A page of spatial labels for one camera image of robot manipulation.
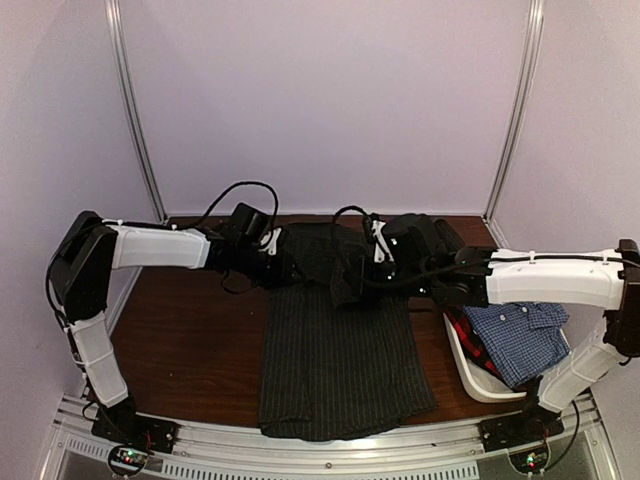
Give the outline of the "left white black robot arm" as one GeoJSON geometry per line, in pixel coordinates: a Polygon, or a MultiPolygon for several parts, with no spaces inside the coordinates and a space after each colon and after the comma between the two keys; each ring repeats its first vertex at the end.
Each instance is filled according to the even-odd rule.
{"type": "Polygon", "coordinates": [[[275,218],[245,203],[214,228],[107,220],[81,212],[52,255],[45,291],[98,406],[98,423],[123,444],[137,442],[144,424],[121,375],[106,327],[111,273],[129,267],[179,267],[236,272],[275,289],[302,278],[283,250],[275,218]]]}

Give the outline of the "black pinstriped long sleeve shirt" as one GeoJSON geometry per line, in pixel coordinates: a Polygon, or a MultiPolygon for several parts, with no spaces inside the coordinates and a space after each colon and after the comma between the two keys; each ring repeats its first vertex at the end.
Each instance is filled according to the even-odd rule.
{"type": "Polygon", "coordinates": [[[359,301],[341,285],[331,240],[361,253],[362,234],[327,223],[283,229],[301,283],[269,294],[258,426],[272,438],[353,440],[399,427],[437,407],[407,299],[359,301]]]}

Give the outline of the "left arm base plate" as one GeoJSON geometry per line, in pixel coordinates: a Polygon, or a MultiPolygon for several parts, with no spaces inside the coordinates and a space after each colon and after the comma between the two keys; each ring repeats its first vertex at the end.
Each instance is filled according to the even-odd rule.
{"type": "Polygon", "coordinates": [[[178,425],[175,422],[132,412],[99,412],[91,428],[93,436],[132,446],[138,450],[171,454],[178,425]]]}

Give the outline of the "white plastic bin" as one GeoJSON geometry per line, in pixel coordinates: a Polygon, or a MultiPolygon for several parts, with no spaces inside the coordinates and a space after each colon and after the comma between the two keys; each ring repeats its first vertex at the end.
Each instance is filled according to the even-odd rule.
{"type": "Polygon", "coordinates": [[[446,315],[443,315],[443,318],[454,362],[465,392],[472,399],[485,404],[511,403],[524,400],[526,397],[525,392],[509,389],[501,380],[465,357],[454,326],[446,315]]]}

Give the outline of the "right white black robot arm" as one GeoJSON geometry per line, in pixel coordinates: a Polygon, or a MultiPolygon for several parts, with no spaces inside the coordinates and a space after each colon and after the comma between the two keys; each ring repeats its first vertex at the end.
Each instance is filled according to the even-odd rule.
{"type": "Polygon", "coordinates": [[[546,254],[469,247],[446,221],[426,215],[384,222],[365,214],[363,228],[374,247],[373,263],[392,268],[388,278],[366,276],[336,245],[341,264],[361,288],[424,296],[481,312],[522,302],[602,308],[603,318],[590,336],[544,369],[528,396],[533,403],[513,419],[519,440],[535,440],[582,391],[639,355],[639,248],[631,239],[601,252],[546,254]]]}

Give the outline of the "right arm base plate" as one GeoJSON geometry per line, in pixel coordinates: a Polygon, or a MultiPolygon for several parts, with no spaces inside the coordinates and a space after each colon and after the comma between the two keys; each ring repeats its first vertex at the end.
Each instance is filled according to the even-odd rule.
{"type": "Polygon", "coordinates": [[[478,429],[485,452],[540,443],[565,430],[558,414],[525,412],[483,420],[478,429]]]}

